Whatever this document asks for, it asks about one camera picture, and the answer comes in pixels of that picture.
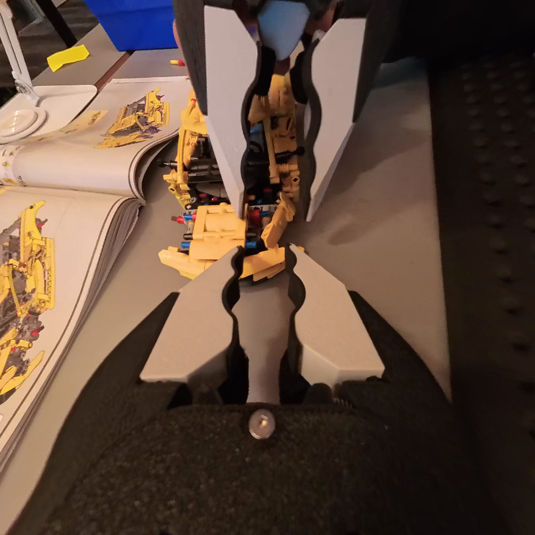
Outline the white lamp base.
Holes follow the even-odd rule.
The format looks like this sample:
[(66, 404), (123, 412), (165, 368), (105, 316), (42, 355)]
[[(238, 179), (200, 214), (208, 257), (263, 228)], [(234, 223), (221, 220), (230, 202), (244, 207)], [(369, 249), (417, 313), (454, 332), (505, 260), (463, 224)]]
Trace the white lamp base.
[(63, 128), (95, 97), (92, 85), (33, 86), (6, 1), (1, 1), (1, 41), (17, 90), (1, 107), (1, 144)]

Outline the yellow brick car model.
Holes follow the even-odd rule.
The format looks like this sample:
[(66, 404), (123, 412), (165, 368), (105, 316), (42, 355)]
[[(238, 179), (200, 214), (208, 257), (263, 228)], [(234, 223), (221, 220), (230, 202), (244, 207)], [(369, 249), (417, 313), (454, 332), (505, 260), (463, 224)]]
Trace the yellow brick car model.
[(164, 179), (183, 209), (172, 220), (187, 225), (187, 231), (182, 243), (161, 251), (159, 259), (194, 279), (241, 246), (245, 251), (241, 278), (253, 283), (270, 279), (285, 268), (285, 249), (279, 240), (295, 217), (300, 195), (298, 158), (304, 148), (296, 139), (290, 74), (274, 74), (267, 95), (252, 99), (243, 219), (231, 205), (193, 91), (188, 99), (181, 113), (177, 156), (161, 163), (171, 170)]

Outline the grey desk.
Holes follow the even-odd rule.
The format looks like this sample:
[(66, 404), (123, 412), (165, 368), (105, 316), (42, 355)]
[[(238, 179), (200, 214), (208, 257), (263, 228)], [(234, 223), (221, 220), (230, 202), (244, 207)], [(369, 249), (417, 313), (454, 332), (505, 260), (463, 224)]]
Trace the grey desk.
[[(346, 288), (358, 290), (372, 304), (387, 304), (387, 319), (402, 333), (416, 320), (416, 333), (432, 351), (440, 385), (449, 380), (444, 292), (432, 163), (431, 115), (427, 76), (413, 60), (381, 65), (355, 120), (325, 196), (311, 222), (298, 210), (279, 245), (285, 268), (253, 283), (239, 278), (240, 299), (233, 307), (240, 344), (247, 356), (247, 401), (251, 400), (250, 364), (257, 358), (242, 328), (277, 329), (260, 339), (260, 352), (288, 351), (291, 317), (290, 274), (286, 247), (295, 244)], [(103, 424), (118, 403), (112, 397), (122, 383), (134, 387), (186, 386), (146, 383), (141, 371), (174, 305), (192, 279), (164, 265), (158, 254), (169, 241), (168, 213), (152, 203), (140, 207), (121, 252), (111, 267), (84, 323), (31, 415), (16, 449), (1, 470), (1, 534), (21, 525), (38, 480), (52, 469), (51, 451), (59, 447), (60, 429), (74, 416), (76, 400), (88, 389), (91, 371), (104, 380), (103, 393), (88, 400), (89, 419)]]

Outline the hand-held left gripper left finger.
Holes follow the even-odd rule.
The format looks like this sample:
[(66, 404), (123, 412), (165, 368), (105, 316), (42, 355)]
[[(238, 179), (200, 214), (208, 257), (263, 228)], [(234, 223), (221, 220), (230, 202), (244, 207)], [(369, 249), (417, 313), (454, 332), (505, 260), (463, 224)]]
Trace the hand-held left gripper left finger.
[(232, 309), (240, 299), (244, 247), (237, 246), (187, 283), (140, 373), (146, 383), (202, 386), (224, 403), (247, 401), (247, 356)]

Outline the yellow paper slip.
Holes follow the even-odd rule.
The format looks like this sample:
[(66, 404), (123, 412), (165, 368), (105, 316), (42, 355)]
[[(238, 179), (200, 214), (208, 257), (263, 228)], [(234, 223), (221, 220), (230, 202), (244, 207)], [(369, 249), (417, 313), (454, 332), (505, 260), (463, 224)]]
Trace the yellow paper slip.
[(57, 72), (62, 67), (82, 62), (90, 56), (85, 45), (76, 45), (65, 50), (58, 51), (47, 57), (47, 63), (52, 72)]

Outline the open instruction booklet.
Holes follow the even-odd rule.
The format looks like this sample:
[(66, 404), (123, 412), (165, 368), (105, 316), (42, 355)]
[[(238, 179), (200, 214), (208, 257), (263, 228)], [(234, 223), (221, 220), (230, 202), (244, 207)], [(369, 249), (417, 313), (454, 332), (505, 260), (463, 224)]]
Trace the open instruction booklet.
[(60, 130), (1, 146), (1, 469), (145, 204), (177, 137), (188, 76), (116, 79)]

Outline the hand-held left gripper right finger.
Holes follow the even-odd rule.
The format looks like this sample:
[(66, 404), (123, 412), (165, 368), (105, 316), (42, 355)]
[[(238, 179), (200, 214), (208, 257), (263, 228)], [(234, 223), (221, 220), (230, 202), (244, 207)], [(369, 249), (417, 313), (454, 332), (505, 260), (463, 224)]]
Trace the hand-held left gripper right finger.
[(309, 384), (381, 378), (385, 366), (346, 286), (297, 245), (286, 247), (295, 306), (289, 364)]

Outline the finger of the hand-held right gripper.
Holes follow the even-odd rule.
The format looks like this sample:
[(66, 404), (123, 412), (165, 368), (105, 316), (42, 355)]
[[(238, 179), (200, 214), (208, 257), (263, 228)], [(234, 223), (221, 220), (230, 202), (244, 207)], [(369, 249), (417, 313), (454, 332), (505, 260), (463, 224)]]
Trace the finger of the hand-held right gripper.
[(205, 5), (205, 120), (226, 194), (244, 220), (250, 97), (266, 93), (274, 51), (256, 23), (258, 5)]
[(354, 128), (366, 18), (338, 18), (314, 32), (303, 57), (303, 217), (311, 222)]

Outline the blue plastic bin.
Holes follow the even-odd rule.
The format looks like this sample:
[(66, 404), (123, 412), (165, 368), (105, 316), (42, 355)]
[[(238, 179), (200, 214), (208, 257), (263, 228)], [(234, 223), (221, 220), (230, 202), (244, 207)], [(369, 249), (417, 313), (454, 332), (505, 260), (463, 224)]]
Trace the blue plastic bin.
[(85, 1), (118, 51), (176, 49), (172, 1)]

